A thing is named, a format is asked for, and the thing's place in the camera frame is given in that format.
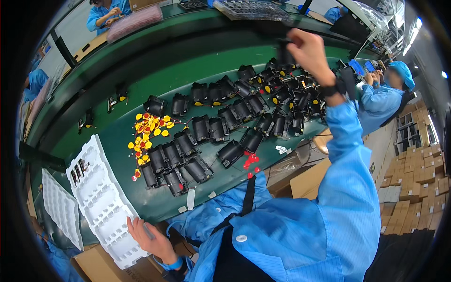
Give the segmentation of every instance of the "blue uniform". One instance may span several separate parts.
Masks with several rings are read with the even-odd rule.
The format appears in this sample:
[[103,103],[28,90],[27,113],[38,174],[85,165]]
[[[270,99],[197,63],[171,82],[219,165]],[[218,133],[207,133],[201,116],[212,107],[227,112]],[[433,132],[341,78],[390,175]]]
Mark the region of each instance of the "blue uniform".
[[379,129],[398,110],[404,92],[385,84],[378,89],[364,85],[362,90],[359,120],[364,130],[362,136],[365,136]]
[[59,274],[64,282],[83,282],[78,272],[70,264],[69,257],[63,252],[63,250],[56,247],[51,240],[47,241],[48,249],[46,248],[46,243],[41,239],[40,236],[36,235],[38,241],[42,244],[44,253],[50,261],[50,264]]
[[47,79],[49,77],[42,69],[35,69],[28,74],[29,85],[23,90],[25,93],[25,102],[33,101],[37,97],[39,91],[46,84]]
[[[86,22],[86,27],[89,29],[89,31],[92,32],[97,30],[97,35],[104,33],[108,28],[100,29],[100,27],[96,25],[96,21],[101,17],[105,16],[106,14],[108,14],[113,8],[116,7],[119,7],[120,11],[125,15],[129,15],[132,13],[132,10],[130,9],[129,0],[112,0],[109,10],[103,6],[100,6],[99,8],[94,6],[91,8],[91,11],[89,11],[89,17]],[[119,17],[119,15],[109,17],[108,19],[116,17]]]
[[[278,282],[362,281],[377,251],[379,201],[355,107],[329,107],[327,123],[334,136],[327,144],[332,165],[318,197],[272,199],[260,172],[254,210],[230,220],[234,248]],[[194,266],[186,258],[185,281],[212,281],[224,228],[210,234],[230,213],[241,212],[246,186],[245,181],[168,221],[181,235],[203,242]]]
[[331,23],[335,23],[338,20],[340,15],[340,8],[332,7],[324,14],[324,17]]

